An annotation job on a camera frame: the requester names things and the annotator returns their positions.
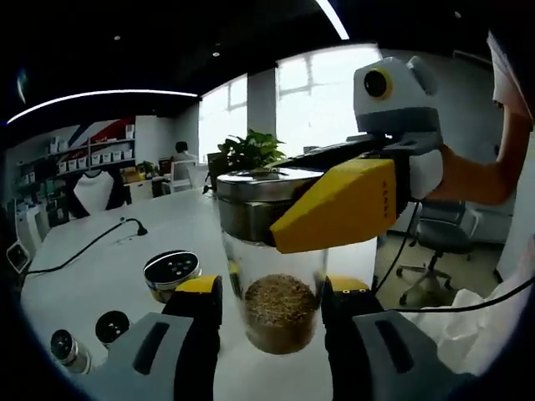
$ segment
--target grains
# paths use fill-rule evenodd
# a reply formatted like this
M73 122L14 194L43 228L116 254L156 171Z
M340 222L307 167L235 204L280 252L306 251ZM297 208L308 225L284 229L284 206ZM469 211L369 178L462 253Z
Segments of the grains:
M266 353L295 353L312 339L318 306L316 296L297 278L265 276L245 293L247 336Z

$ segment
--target white sleeve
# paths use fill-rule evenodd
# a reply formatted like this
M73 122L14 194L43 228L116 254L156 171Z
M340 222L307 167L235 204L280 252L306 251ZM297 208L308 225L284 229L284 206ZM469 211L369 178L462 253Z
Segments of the white sleeve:
M501 51L496 39L489 34L488 46L491 49L492 67L494 68L494 100L505 104L513 113L531 119L526 102L518 88L506 55Z

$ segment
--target window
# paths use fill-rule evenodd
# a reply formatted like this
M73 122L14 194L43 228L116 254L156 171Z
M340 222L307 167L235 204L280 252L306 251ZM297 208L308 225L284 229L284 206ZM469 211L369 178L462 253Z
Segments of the window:
M202 96L199 106L199 161L218 152L228 135L247 135L247 76L243 75Z
M375 45L349 45L279 61L277 137L288 156L304 146L345 142L359 130L353 111L353 74L381 60Z

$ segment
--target person's arm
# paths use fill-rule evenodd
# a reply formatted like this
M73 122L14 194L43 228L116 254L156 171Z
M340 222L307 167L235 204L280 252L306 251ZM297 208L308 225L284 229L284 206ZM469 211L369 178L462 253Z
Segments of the person's arm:
M517 187L526 158L532 121L504 105L502 145L495 163L481 165L444 146L442 182L428 198L463 200L483 205L504 203Z

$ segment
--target cable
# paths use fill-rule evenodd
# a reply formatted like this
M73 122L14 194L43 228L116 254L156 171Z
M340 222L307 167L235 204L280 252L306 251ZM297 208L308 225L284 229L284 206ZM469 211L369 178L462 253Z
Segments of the cable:
M86 245L81 251L79 251L78 253L76 253L74 256L70 257L66 262L62 263L61 265L59 266L56 266L56 267L52 267L50 269L44 269L44 270L33 270L31 272L28 272L26 273L26 276L30 275L30 274L38 274L38 273L50 273L50 272L56 272L57 270L60 270L60 269L63 269L64 267L66 267L70 262L72 262L74 259L76 259L78 256L80 256L82 253L84 253L85 251L88 250L88 248L90 248L92 245L95 244L95 242L97 242L98 240L100 240L103 236L107 236L108 234L110 234L113 230L116 230L117 228L121 227L122 225L124 225L125 223L127 223L128 221L135 221L137 224L138 224L138 229L137 229L137 235L138 236L144 236L145 234L147 234L147 229L143 227L143 225L141 224L141 221L137 220L137 219L121 219L121 222L119 224L116 224L115 226L111 227L110 229L106 230L105 232L103 232L102 234L100 234L99 236L97 236L94 240L92 240L88 245Z
M420 202L417 201L416 204L415 204L415 209L412 211L412 216L410 217L409 226L407 227L407 231L405 231L405 236L403 237L403 241L401 242L400 249L398 250L398 254L395 256L394 260L392 261L392 264L390 265L390 267L386 271L386 274L383 277L383 279L381 280L381 282L374 289L374 294L376 294L379 291L379 289L383 286L383 284L385 284L386 279L388 278L388 276L392 272L392 269L394 269L395 264L397 263L398 259L400 258L401 252L403 251L403 248L405 248L405 243L407 242L407 238L409 238L410 228L412 227L412 223L415 220L415 216L416 216L416 212L418 211L418 205L419 204L420 204Z
M492 299L490 301L486 301L483 303L479 303L477 305L471 305L469 307L430 307L427 309L389 309L391 311L397 311L397 312L409 312L409 313L446 313L446 312L469 312L469 311L476 311L477 309L483 309L484 307L491 307L492 305L496 305L497 303L503 302L506 299L509 299L513 295L517 295L520 291L525 290L530 285L532 285L535 282L535 277L530 278L520 286L516 287L514 290L511 290L505 295L502 295L501 297Z

